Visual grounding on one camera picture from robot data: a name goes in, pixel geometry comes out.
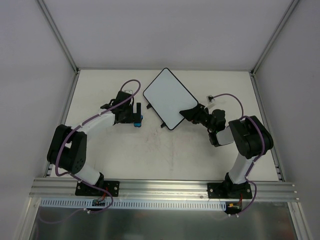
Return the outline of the blue whiteboard eraser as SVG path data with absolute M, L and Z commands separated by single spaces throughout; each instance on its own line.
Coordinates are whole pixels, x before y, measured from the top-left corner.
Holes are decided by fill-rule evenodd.
M 142 126 L 142 120 L 143 120 L 143 116 L 142 115 L 137 115 L 134 119 L 134 127 L 136 128 L 140 128 Z

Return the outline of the small black-framed whiteboard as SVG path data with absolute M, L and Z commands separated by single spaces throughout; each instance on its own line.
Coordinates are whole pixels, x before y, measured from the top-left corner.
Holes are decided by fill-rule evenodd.
M 180 111 L 192 109 L 199 103 L 168 68 L 155 77 L 143 96 L 170 131 L 184 120 Z

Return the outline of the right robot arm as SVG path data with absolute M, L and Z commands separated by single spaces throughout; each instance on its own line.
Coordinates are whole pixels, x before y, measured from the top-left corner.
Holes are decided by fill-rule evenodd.
M 202 104 L 179 112 L 187 121 L 201 124 L 208 131 L 209 141 L 215 147 L 234 143 L 238 150 L 233 167 L 221 183 L 207 184 L 209 199 L 252 199 L 248 176 L 258 159 L 274 146 L 271 134 L 256 116 L 226 122 L 224 110 L 212 113 Z

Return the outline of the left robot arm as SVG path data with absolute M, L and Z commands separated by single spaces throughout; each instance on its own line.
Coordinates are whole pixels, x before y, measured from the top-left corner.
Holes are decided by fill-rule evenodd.
M 104 191 L 104 175 L 86 163 L 87 144 L 94 135 L 116 124 L 142 125 L 142 107 L 134 105 L 134 95 L 120 90 L 116 98 L 100 107 L 100 111 L 77 126 L 59 125 L 54 132 L 47 161 L 55 169 L 65 170 L 87 183 L 87 189 L 93 195 Z

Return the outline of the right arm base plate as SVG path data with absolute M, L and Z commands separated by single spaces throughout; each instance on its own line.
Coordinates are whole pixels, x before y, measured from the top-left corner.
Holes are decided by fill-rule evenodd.
M 207 183 L 207 194 L 209 199 L 240 199 L 249 200 L 253 198 L 251 186 L 248 182 L 227 185 L 225 182 Z

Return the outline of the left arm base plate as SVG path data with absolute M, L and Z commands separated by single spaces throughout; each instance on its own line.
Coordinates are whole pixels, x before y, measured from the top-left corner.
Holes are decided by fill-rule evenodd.
M 75 188 L 75 195 L 81 197 L 101 197 L 108 191 L 113 197 L 119 196 L 120 182 L 115 180 L 104 180 L 99 186 L 89 186 L 83 182 L 78 182 Z

